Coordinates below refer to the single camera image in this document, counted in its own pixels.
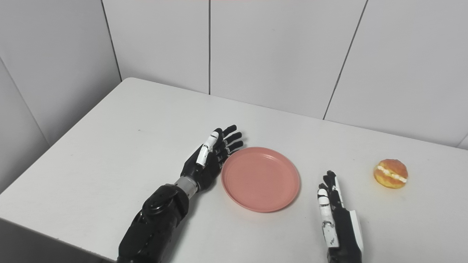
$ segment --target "white finger segment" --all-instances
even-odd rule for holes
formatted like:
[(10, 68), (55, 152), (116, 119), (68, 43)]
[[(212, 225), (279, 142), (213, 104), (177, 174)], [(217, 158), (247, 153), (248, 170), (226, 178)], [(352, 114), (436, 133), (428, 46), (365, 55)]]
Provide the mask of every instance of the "white finger segment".
[(208, 153), (213, 151), (213, 146), (218, 141), (219, 133), (217, 131), (213, 131), (211, 135), (208, 137), (206, 142), (202, 145), (200, 149), (200, 153), (197, 157), (197, 164), (205, 167), (206, 158), (208, 157)]
[(318, 201), (320, 207), (320, 214), (322, 215), (322, 231), (327, 247), (338, 248), (338, 236), (336, 235), (335, 221), (331, 213), (330, 200), (325, 189), (318, 190)]

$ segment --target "white table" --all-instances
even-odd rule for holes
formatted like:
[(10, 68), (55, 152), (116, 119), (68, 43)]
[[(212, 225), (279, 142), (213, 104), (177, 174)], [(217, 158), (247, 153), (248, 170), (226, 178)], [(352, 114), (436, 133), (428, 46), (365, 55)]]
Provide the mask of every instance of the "white table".
[[(234, 203), (218, 178), (190, 201), (167, 261), (326, 262), (316, 190), (328, 169), (360, 217), (364, 262), (468, 258), (468, 151), (138, 79), (124, 80), (1, 194), (0, 217), (115, 260), (146, 198), (177, 180), (213, 129), (230, 124), (248, 146), (295, 164), (299, 196), (279, 212), (256, 213)], [(404, 188), (374, 180), (386, 158), (407, 165)]]

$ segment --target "pastry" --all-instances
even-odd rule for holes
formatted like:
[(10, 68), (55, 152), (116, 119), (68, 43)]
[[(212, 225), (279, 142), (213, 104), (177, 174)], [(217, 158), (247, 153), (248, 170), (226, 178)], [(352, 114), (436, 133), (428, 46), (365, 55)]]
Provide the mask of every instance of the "pastry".
[(406, 185), (408, 171), (399, 160), (385, 159), (374, 168), (374, 178), (385, 187), (398, 189)]

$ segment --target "pink plate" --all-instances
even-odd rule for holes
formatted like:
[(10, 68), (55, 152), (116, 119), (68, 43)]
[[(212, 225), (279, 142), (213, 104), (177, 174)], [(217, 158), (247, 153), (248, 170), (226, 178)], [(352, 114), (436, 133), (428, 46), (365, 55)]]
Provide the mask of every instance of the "pink plate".
[(231, 155), (221, 171), (221, 181), (236, 203), (256, 212), (280, 210), (299, 192), (296, 167), (282, 154), (262, 147)]

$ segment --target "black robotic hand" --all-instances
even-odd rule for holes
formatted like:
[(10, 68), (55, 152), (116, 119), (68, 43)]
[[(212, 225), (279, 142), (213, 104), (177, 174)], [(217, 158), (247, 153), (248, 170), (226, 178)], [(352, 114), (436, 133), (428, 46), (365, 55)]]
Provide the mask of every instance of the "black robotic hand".
[(332, 171), (323, 176), (317, 198), (329, 263), (362, 263), (363, 241), (356, 211), (343, 204), (338, 179)]
[(211, 186), (242, 137), (232, 125), (214, 130), (185, 162), (174, 184), (160, 186), (143, 204), (120, 242), (117, 263), (160, 263), (172, 233), (189, 210), (189, 199)]
[(226, 159), (244, 145), (241, 140), (236, 141), (242, 137), (242, 133), (232, 134), (236, 130), (236, 125), (229, 126), (224, 131), (220, 128), (214, 130), (208, 140), (185, 162), (180, 176), (196, 182), (197, 192), (208, 189)]

